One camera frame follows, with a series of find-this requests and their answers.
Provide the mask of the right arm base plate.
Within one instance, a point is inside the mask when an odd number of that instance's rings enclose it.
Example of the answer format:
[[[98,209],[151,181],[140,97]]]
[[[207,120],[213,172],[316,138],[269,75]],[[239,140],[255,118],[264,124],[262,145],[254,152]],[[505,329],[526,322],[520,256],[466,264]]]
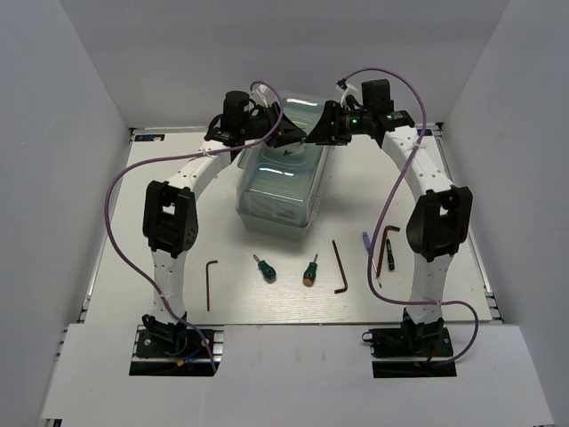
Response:
[[[444,361],[454,356],[447,328],[438,337],[416,343],[404,337],[398,328],[374,328],[361,336],[372,354],[375,379],[451,378],[457,376],[454,362]]]

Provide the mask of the brown hex key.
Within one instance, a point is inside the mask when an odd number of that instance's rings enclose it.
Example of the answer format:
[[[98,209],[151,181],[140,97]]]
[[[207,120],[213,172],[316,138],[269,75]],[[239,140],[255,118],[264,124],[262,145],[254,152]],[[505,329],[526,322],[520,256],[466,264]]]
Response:
[[[206,297],[206,310],[211,310],[211,272],[210,269],[213,265],[219,263],[218,260],[210,260],[205,265],[205,297]]]
[[[334,251],[335,258],[336,258],[336,262],[338,264],[339,272],[341,274],[341,281],[343,284],[342,287],[334,290],[334,294],[344,294],[348,290],[349,284],[347,281],[345,270],[343,268],[339,248],[338,248],[337,243],[334,239],[332,240],[332,246],[333,246],[333,251]]]
[[[383,230],[383,234],[382,234],[382,238],[381,238],[381,250],[380,250],[380,255],[379,255],[378,261],[377,261],[377,276],[379,278],[381,277],[381,268],[383,266],[384,258],[387,258],[386,239],[389,238],[390,232],[399,232],[399,231],[400,231],[400,228],[398,226],[395,226],[395,225],[387,225]]]

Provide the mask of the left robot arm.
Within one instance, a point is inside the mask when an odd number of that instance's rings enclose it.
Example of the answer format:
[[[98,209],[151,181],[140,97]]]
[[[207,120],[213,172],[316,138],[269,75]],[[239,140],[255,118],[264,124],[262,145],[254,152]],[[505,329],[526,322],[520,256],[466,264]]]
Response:
[[[183,321],[184,268],[196,242],[196,202],[211,181],[231,165],[251,140],[278,146],[301,141],[306,134],[285,117],[281,96],[269,104],[260,94],[226,93],[222,113],[210,123],[196,157],[166,181],[152,181],[146,189],[142,230],[154,266],[152,310],[144,327],[167,354],[177,355],[188,344]]]

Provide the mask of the green stubby phillips screwdriver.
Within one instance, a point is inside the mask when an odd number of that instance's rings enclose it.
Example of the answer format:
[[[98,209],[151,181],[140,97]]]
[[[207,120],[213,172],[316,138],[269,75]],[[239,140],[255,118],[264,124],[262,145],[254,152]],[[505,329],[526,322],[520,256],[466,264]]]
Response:
[[[317,258],[318,254],[315,255],[314,259],[309,263],[308,267],[303,272],[302,282],[305,286],[313,286],[317,278]]]

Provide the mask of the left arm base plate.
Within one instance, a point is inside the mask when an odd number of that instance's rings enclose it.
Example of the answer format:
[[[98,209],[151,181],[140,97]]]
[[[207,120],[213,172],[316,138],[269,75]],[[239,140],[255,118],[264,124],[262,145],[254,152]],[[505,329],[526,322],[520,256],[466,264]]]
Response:
[[[223,330],[201,329],[204,340],[193,329],[182,330],[175,342],[151,334],[140,326],[135,335],[129,368],[131,377],[213,377],[222,358]]]

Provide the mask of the green toolbox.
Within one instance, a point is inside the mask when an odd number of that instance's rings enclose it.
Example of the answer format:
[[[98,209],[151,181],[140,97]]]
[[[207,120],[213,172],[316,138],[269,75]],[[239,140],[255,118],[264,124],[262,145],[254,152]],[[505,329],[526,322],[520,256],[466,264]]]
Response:
[[[250,230],[304,239],[317,216],[331,148],[298,142],[259,145],[240,155],[236,212]]]

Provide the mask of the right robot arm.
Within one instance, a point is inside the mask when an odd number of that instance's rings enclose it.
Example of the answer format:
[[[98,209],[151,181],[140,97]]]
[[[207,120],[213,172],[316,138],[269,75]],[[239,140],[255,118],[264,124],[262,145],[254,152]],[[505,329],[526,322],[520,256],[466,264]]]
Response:
[[[346,145],[355,135],[367,135],[395,163],[413,194],[415,207],[406,225],[414,253],[413,285],[401,324],[403,347],[414,355],[430,348],[443,332],[442,301],[447,271],[466,240],[473,196],[457,187],[421,148],[410,115],[396,110],[386,79],[362,84],[362,99],[345,80],[338,82],[339,101],[327,101],[306,141]]]

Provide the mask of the black green precision screwdriver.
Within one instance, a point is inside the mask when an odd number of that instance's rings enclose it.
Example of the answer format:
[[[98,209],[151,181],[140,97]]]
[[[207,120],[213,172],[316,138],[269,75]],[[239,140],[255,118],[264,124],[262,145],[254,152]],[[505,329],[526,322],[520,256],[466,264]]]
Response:
[[[396,264],[393,255],[391,241],[389,238],[386,239],[386,251],[387,251],[388,269],[389,271],[394,271],[396,268]]]

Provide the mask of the blue handled screwdriver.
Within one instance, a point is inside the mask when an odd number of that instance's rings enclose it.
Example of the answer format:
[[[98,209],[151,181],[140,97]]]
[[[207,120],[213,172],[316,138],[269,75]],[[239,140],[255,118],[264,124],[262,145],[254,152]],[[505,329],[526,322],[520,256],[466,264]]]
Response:
[[[371,249],[371,239],[369,238],[369,235],[366,231],[362,232],[362,239],[365,245],[365,250],[368,254],[372,253],[372,249]],[[373,266],[373,271],[374,271],[374,276],[375,279],[378,283],[379,286],[381,286],[381,280],[380,278],[377,276],[377,265],[375,263],[375,261],[372,261],[372,266]]]

